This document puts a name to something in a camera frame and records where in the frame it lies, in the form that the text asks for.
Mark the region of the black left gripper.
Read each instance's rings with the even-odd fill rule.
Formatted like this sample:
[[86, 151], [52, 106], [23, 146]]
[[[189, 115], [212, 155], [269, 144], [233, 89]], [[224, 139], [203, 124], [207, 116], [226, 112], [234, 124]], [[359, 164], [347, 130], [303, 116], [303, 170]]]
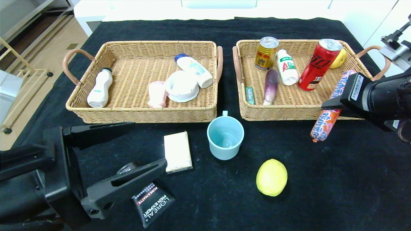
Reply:
[[106, 143], [136, 124], [92, 124], [45, 130], [38, 143], [1, 151], [1, 230], [71, 230], [106, 219], [115, 206], [165, 173], [165, 158], [82, 186], [73, 148]]

